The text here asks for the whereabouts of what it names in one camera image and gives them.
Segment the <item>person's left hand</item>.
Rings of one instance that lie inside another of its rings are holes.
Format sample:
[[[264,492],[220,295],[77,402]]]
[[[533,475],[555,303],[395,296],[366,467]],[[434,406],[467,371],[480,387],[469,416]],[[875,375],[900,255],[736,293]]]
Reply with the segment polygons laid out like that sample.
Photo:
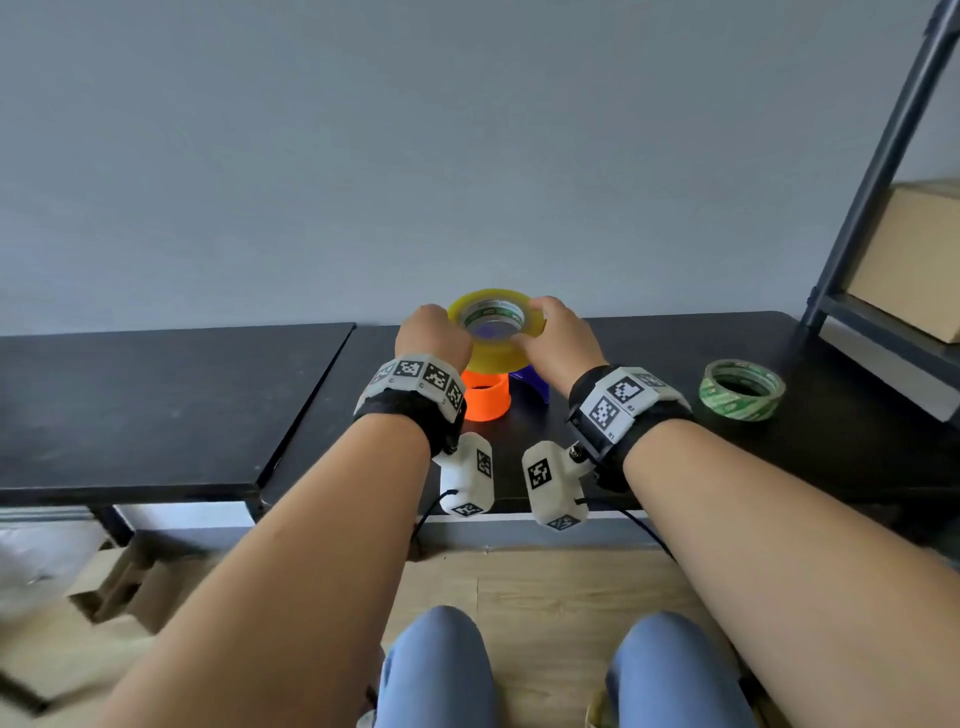
[[[435,303],[419,306],[402,321],[394,340],[394,356],[427,355],[450,363],[450,320],[448,311]],[[462,373],[466,368],[456,368]]]

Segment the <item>yellow clear tape roll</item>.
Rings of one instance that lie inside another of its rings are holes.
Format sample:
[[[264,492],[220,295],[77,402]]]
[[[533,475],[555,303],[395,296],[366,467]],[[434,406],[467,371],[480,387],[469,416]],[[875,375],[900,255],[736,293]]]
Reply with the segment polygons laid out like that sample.
[[[447,309],[450,321],[468,332],[472,355],[466,370],[475,374],[501,375],[529,365],[525,352],[513,340],[517,334],[540,336],[544,314],[530,305],[522,292],[486,288],[457,298]]]

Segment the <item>person's left forearm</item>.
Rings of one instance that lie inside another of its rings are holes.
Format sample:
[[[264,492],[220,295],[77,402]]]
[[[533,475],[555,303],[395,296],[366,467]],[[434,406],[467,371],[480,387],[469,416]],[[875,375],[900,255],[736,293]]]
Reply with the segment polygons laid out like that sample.
[[[217,564],[95,728],[348,728],[402,578],[431,453],[366,415]]]

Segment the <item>blue tape dispenser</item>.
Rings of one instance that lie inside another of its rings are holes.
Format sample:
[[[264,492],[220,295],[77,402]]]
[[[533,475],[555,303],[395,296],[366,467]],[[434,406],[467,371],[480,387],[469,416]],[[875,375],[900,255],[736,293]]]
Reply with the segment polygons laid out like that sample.
[[[509,378],[531,388],[548,406],[550,400],[550,385],[538,374],[532,365],[509,372]]]

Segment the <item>left wristband with markers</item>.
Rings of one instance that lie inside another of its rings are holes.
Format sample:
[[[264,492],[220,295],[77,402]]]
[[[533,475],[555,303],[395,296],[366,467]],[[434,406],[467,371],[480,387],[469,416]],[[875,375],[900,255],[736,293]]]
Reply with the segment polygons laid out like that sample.
[[[459,371],[429,354],[410,354],[382,365],[360,395],[353,421],[371,414],[413,421],[432,457],[453,455],[466,418],[466,385]]]

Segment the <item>wristband with markers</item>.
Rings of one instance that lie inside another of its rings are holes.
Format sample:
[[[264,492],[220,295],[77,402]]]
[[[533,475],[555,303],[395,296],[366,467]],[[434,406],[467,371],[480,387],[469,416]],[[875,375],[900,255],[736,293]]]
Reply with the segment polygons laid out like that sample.
[[[459,371],[429,354],[410,354],[382,365],[360,395],[353,421],[371,414],[413,421],[432,457],[453,455],[466,418],[466,385]]]
[[[630,490],[624,466],[636,443],[659,424],[694,420],[684,396],[640,367],[601,365],[572,385],[567,423],[594,465],[597,485]]]

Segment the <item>orange tape roll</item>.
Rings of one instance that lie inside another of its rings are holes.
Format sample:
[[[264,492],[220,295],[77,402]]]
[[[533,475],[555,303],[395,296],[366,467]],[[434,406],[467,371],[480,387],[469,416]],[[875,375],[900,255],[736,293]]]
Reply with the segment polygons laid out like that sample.
[[[512,404],[509,374],[465,370],[462,380],[465,386],[466,421],[490,422],[507,414]]]

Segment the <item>right wristband with markers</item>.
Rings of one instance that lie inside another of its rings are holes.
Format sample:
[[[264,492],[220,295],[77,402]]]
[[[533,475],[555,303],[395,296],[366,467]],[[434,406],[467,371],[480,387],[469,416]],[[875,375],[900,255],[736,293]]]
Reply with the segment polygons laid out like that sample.
[[[640,367],[601,365],[572,385],[567,423],[594,465],[597,485],[630,490],[624,466],[636,443],[659,424],[694,420],[684,396]]]

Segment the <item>long black table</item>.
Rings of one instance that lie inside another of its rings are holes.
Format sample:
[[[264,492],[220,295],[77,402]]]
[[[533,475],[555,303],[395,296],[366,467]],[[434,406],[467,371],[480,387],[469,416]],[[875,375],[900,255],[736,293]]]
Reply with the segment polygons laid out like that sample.
[[[928,543],[960,515],[960,430],[941,422],[807,331],[786,313],[741,312],[594,318],[589,324],[613,363],[637,365],[677,388],[697,421],[743,450],[864,509],[914,542]],[[698,388],[714,360],[738,358],[774,370],[786,394],[762,422],[721,418]],[[548,405],[521,385],[510,411],[470,423],[493,448],[496,501],[461,519],[437,508],[418,538],[427,550],[651,548],[656,544],[610,504],[637,510],[630,493],[607,493],[590,478],[586,522],[562,532],[538,525],[529,509],[522,455],[549,440],[574,441],[566,401]]]

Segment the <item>small black table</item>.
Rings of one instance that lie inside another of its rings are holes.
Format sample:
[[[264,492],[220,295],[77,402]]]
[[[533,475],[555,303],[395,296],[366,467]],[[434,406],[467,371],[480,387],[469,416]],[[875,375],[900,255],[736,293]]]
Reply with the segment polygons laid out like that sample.
[[[0,514],[81,509],[126,545],[121,506],[262,491],[354,322],[0,336]]]

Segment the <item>person's left leg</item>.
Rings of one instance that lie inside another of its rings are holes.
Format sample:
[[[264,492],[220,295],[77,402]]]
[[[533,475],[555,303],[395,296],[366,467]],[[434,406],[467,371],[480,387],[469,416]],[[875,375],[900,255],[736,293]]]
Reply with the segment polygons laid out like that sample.
[[[464,611],[420,614],[382,665],[372,728],[498,728],[498,693],[481,632]]]

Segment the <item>person's leg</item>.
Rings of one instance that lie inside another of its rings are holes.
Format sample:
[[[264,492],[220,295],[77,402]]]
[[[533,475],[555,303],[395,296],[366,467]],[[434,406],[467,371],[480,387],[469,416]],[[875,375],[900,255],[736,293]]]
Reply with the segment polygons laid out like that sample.
[[[498,728],[498,693],[481,632],[464,611],[420,614],[382,665],[372,728]]]
[[[605,687],[618,728],[759,728],[735,668],[680,613],[651,613],[633,625]]]

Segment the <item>person's right leg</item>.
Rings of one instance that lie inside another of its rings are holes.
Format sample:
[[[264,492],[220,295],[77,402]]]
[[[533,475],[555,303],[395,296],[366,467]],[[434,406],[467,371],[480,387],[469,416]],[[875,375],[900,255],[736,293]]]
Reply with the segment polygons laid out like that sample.
[[[605,687],[618,728],[759,728],[735,668],[680,613],[651,613],[633,625]]]

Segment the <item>black metal shelf rack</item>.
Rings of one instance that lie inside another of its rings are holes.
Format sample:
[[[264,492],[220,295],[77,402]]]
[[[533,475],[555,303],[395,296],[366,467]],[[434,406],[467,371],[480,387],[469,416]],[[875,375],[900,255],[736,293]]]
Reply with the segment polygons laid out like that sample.
[[[898,92],[800,324],[819,337],[831,319],[960,394],[960,343],[940,341],[917,326],[844,290],[880,220],[893,181],[960,43],[960,0],[937,0],[909,73]]]

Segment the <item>flattened cardboard boxes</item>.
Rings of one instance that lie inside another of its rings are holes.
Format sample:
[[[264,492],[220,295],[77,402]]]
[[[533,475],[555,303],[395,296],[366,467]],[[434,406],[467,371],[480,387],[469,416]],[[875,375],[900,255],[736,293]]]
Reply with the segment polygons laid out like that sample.
[[[0,728],[89,728],[129,668],[249,526],[0,526]]]

